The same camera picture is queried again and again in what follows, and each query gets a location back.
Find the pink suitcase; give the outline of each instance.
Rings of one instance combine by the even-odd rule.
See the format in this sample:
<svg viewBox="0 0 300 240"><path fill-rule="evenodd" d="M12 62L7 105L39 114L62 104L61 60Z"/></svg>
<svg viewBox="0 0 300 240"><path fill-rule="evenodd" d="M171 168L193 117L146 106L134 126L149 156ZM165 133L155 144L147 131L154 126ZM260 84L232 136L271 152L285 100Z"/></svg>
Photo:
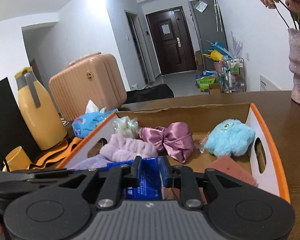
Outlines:
<svg viewBox="0 0 300 240"><path fill-rule="evenodd" d="M126 100L119 67L111 54L95 53L72 62L49 81L62 117L73 121L83 115L91 99L99 109L119 108Z"/></svg>

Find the yellow bottle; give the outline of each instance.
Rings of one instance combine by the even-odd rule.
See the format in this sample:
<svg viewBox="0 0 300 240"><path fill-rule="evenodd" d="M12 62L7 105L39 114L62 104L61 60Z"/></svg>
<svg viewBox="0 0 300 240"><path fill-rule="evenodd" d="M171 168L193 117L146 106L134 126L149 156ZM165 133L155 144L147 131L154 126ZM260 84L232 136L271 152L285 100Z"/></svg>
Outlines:
<svg viewBox="0 0 300 240"><path fill-rule="evenodd" d="M41 150L58 144L66 135L59 114L44 86L26 67L15 76L18 86L20 112Z"/></svg>

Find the cardboard box on floor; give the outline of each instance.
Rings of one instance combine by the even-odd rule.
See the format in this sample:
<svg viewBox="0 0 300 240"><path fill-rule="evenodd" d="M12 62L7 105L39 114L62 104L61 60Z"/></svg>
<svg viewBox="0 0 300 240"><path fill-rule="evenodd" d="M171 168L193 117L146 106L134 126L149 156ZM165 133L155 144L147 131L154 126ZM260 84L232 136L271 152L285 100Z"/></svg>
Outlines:
<svg viewBox="0 0 300 240"><path fill-rule="evenodd" d="M173 107L152 111L117 112L110 115L98 125L82 142L64 159L58 168L72 168L87 158L90 149L102 138L110 140L114 134L113 120L117 117L137 118L140 127L168 127L173 122L185 122L189 125L195 141L203 139L209 131L226 119L238 119L256 131L256 138L248 153L234 160L257 180L258 187L290 202L287 181L278 151L271 134L254 104L206 105L195 107ZM179 162L168 157L171 165ZM184 163L194 171L203 171L216 159L215 156L201 154L194 150Z"/></svg>
<svg viewBox="0 0 300 240"><path fill-rule="evenodd" d="M209 86L209 95L219 95L221 94L221 85L219 83L213 83Z"/></svg>

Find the satin scrunchie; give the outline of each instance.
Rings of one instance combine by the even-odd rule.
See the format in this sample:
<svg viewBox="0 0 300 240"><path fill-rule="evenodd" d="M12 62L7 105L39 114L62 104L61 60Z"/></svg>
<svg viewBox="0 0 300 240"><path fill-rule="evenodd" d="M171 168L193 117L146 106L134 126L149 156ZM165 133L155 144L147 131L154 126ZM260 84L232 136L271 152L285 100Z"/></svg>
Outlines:
<svg viewBox="0 0 300 240"><path fill-rule="evenodd" d="M169 156L184 163L193 152L193 139L189 126L184 122L175 122L167 128L140 128L139 136L156 146L158 152L167 150Z"/></svg>

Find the door handle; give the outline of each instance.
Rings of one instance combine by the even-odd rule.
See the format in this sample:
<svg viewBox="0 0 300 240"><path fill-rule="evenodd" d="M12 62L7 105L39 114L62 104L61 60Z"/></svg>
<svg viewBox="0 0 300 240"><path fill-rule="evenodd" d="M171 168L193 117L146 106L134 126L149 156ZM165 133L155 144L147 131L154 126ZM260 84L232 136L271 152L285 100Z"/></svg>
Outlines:
<svg viewBox="0 0 300 240"><path fill-rule="evenodd" d="M178 41L179 48L181 48L181 42L180 42L180 38L179 37L177 38L177 41Z"/></svg>

